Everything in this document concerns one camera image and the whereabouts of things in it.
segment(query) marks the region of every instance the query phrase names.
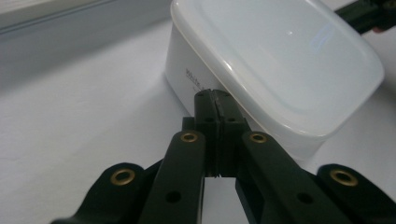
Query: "container lid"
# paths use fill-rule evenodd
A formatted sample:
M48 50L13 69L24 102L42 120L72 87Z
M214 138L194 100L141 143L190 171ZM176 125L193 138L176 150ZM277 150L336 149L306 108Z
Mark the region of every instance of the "container lid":
M174 0L175 26L270 133L322 141L373 93L370 46L314 0Z

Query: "white table surface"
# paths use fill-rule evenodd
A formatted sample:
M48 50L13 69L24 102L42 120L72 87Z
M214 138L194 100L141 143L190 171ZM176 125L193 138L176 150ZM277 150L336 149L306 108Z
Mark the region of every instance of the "white table surface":
M188 116L163 76L171 26L168 0L118 0L0 35L0 223L69 217L106 168L163 157ZM350 166L396 200L396 32L365 38L384 85L301 165ZM206 180L203 223L248 223L232 179Z

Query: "brass insert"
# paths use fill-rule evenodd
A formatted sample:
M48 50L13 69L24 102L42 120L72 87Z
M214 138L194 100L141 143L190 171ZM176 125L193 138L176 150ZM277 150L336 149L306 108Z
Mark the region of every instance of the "brass insert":
M250 140L255 142L255 143L264 143L267 141L267 137L265 135L260 134L260 133L253 133L250 135Z
M333 180L348 187L355 187L359 183L358 179L354 175L343 170L331 170L330 176Z
M123 186L134 180L134 171L130 169L119 169L111 176L110 181L113 185Z
M198 135L195 133L183 133L180 138L183 142L195 142L198 139Z

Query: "screw hole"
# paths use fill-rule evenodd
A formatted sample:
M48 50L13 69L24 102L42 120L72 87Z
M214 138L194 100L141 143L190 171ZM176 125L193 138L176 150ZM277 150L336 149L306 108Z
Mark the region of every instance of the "screw hole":
M301 203L306 203L306 204L311 204L311 203L314 202L314 199L311 197L311 195L309 195L307 193L298 193L297 194L297 199Z
M335 174L335 175L337 176L337 178L339 178L339 179L342 180L342 181L347 181L347 182L349 182L349 181L352 180L352 179L350 178L350 176L349 176L349 175L346 175L346 174L338 173L338 174Z
M178 203L181 200L181 195L178 191L171 191L166 194L165 199L169 203Z
M127 173L127 172L119 173L119 174L116 175L116 179L117 179L118 181L122 181L123 179L129 178L129 175L130 175L130 174Z

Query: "white plastic container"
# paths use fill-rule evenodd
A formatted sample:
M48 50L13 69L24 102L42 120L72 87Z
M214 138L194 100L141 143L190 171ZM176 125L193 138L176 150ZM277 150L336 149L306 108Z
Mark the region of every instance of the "white plastic container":
M193 113L229 92L295 159L306 159L383 79L370 46L319 1L174 0L165 74Z

